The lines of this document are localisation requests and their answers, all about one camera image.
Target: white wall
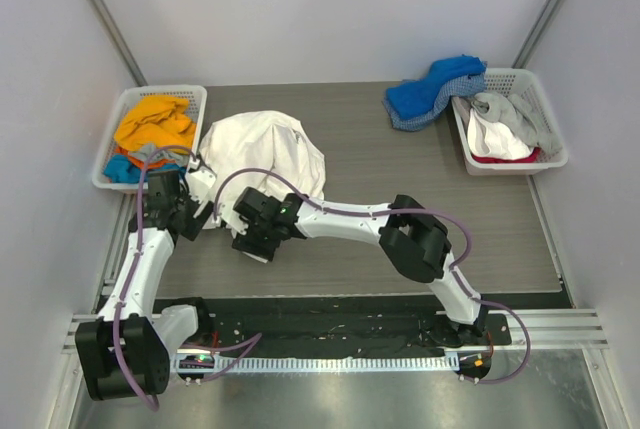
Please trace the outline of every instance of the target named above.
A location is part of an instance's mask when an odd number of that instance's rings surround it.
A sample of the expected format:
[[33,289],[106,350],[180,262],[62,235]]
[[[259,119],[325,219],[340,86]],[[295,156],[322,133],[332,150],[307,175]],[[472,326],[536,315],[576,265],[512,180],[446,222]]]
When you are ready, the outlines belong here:
[[85,0],[0,0],[0,13],[0,425],[42,429],[120,201],[90,167],[133,82]]
[[566,0],[530,69],[568,142],[536,176],[579,301],[595,307],[640,425],[639,0]]
[[151,83],[380,81],[509,67],[545,0],[105,0]]

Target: white cloth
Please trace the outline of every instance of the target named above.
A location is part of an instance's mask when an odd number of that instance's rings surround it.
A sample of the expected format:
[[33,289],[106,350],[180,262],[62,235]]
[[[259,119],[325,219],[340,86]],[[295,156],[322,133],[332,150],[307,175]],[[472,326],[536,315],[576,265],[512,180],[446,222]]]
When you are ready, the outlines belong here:
[[548,154],[562,149],[558,137],[551,133],[544,119],[518,94],[508,98],[496,92],[480,92],[471,104],[478,116],[489,122],[501,122],[528,146],[540,147]]
[[[273,171],[302,193],[323,197],[324,155],[311,143],[300,121],[281,112],[246,112],[214,122],[202,139],[200,155],[217,175],[216,183],[209,191],[210,200],[230,174],[247,167]],[[237,176],[220,196],[222,218],[235,230],[240,230],[240,226],[233,205],[247,186],[278,199],[292,192],[265,174]],[[204,228],[218,225],[219,221],[210,220]]]
[[489,122],[471,109],[469,128],[467,129],[469,150],[474,156],[495,157],[497,159],[523,159],[533,149],[513,135],[501,122]]

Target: gray tabletop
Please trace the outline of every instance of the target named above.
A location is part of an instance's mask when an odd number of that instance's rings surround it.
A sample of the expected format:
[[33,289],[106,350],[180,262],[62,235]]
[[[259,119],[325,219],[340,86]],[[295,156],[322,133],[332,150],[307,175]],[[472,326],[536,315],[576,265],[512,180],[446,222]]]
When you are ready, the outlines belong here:
[[[522,354],[497,351],[488,378]],[[77,429],[600,429],[606,424],[582,351],[534,351],[505,384],[476,387],[450,372],[225,376],[168,389],[160,412],[135,399],[91,401],[81,388]]]
[[[395,131],[380,101],[393,83],[208,88],[203,134],[218,119],[278,110],[302,122],[325,154],[329,201],[368,204],[408,194],[464,221],[473,251],[461,267],[481,292],[559,291],[558,277],[525,177],[472,177],[464,168],[451,114],[417,133]],[[453,250],[464,239],[450,226]],[[383,252],[337,239],[291,240],[272,263],[231,249],[226,230],[180,240],[158,297],[418,294]]]

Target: white garment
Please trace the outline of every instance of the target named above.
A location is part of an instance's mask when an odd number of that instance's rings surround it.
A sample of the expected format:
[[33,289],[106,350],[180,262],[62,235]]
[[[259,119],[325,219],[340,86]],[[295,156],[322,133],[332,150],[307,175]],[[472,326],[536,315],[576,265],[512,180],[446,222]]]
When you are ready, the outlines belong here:
[[501,122],[489,122],[478,116],[471,109],[467,141],[471,154],[478,157],[495,157],[512,161],[523,159],[533,149],[513,135],[511,130]]
[[[300,121],[281,112],[246,112],[214,122],[202,139],[200,155],[217,174],[216,183],[209,191],[210,200],[230,174],[247,167],[273,171],[302,193],[323,197],[324,155],[309,141]],[[233,205],[247,186],[278,199],[292,192],[265,174],[237,176],[220,196],[222,218],[235,230],[240,230],[242,224]],[[211,219],[204,228],[218,225],[219,221]]]

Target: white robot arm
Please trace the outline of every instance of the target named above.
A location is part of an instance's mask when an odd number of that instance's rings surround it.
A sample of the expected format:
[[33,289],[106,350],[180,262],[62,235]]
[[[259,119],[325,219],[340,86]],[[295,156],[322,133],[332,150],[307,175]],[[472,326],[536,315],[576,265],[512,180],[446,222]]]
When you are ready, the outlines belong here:
[[[397,196],[390,204],[357,206],[319,199],[305,202],[296,194],[280,201],[248,187],[234,205],[239,219],[234,218],[238,233],[232,247],[270,261],[280,243],[290,238],[338,237],[379,245],[400,274],[428,285],[442,303],[454,330],[460,328],[481,335],[486,309],[478,302],[480,295],[470,288],[462,274],[458,272],[456,276],[466,285],[466,291],[455,280],[451,244],[440,221],[426,214],[354,217],[389,209],[424,211],[408,196]],[[211,203],[201,205],[191,198],[177,171],[149,175],[143,227],[137,227],[135,217],[130,223],[129,248],[113,295],[98,319],[80,324],[76,332],[76,347],[94,400],[134,395],[115,360],[116,344],[123,348],[129,369],[146,394],[156,395],[166,389],[170,358],[186,339],[202,330],[200,326],[206,324],[208,316],[200,317],[206,309],[196,307],[197,303],[196,306],[187,303],[169,307],[159,319],[152,320],[153,302],[178,235],[193,240],[212,210]],[[143,244],[138,266],[132,273],[140,230]],[[123,287],[129,289],[121,300]],[[114,341],[117,305],[122,307],[120,340]]]

